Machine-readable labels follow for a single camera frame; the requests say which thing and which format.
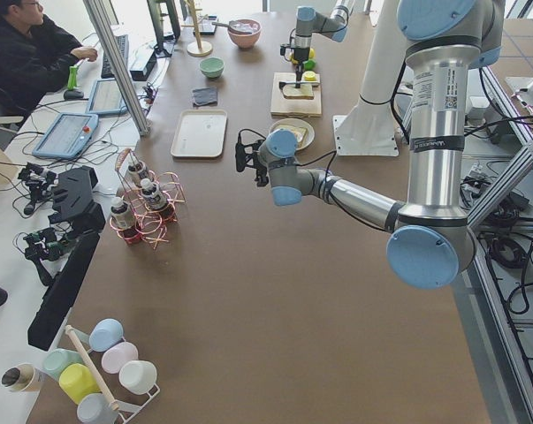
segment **plate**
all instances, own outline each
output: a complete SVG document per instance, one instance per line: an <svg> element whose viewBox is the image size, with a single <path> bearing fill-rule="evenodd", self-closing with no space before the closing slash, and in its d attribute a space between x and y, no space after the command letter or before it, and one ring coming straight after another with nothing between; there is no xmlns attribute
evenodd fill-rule
<svg viewBox="0 0 533 424"><path fill-rule="evenodd" d="M305 134L305 140L303 143L301 143L301 147L298 148L296 151L303 150L307 146L309 146L313 139L316 136L316 132L313 129L313 126L311 126L308 122L304 121L303 119L298 119L297 117L287 117L284 119L280 119L279 121L276 121L272 126L270 127L270 133L275 131L280 125L292 125L292 126L298 126L300 128L307 128L308 132Z"/></svg>
<svg viewBox="0 0 533 424"><path fill-rule="evenodd" d="M170 153L174 157L218 157L223 153L227 125L224 110L184 110Z"/></svg>

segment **black box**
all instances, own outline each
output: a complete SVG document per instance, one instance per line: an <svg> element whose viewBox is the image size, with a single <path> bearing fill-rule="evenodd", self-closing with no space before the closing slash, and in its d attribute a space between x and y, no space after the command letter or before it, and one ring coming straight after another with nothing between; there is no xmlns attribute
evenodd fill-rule
<svg viewBox="0 0 533 424"><path fill-rule="evenodd" d="M136 58L129 71L134 81L146 81L156 64L156 53L152 49L142 49L136 53Z"/></svg>

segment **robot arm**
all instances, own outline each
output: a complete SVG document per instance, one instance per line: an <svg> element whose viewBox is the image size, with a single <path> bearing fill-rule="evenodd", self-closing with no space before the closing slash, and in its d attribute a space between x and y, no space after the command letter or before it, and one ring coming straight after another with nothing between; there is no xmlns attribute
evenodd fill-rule
<svg viewBox="0 0 533 424"><path fill-rule="evenodd" d="M475 254L459 206L468 69L497 60L503 10L504 0L400 1L398 24L415 75L405 204L323 170L298 169L296 139L283 129L253 153L268 171L274 202L315 195L340 206L392 233L386 255L400 279L428 289L450 284Z"/></svg>
<svg viewBox="0 0 533 424"><path fill-rule="evenodd" d="M352 13L354 0L338 0L330 17L315 11L313 7L300 6L296 14L295 37L293 43L281 46L280 54L284 56L286 49L293 51L295 66L295 86L300 87L303 76L303 64L309 59L311 36L318 33L336 42L342 42L346 34L348 17Z"/></svg>

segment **green bowl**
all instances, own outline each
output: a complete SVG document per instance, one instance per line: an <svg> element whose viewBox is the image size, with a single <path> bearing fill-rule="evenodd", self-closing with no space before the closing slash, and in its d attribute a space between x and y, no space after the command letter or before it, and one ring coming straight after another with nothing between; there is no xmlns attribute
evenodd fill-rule
<svg viewBox="0 0 533 424"><path fill-rule="evenodd" d="M208 57L199 63L199 69L207 78L218 78L223 73L225 64L218 57Z"/></svg>

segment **black keyboard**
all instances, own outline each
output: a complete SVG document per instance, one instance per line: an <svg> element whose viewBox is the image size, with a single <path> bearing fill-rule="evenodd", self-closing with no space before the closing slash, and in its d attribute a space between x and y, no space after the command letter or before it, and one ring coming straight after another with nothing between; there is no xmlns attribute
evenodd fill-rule
<svg viewBox="0 0 533 424"><path fill-rule="evenodd" d="M128 35L117 35L115 37L117 39L117 45L118 50L121 52L121 56L123 57L123 61L125 62L125 65L128 67ZM113 78L115 75L113 74L113 70L110 68L109 58L105 53L103 53L103 64L101 68L101 78Z"/></svg>

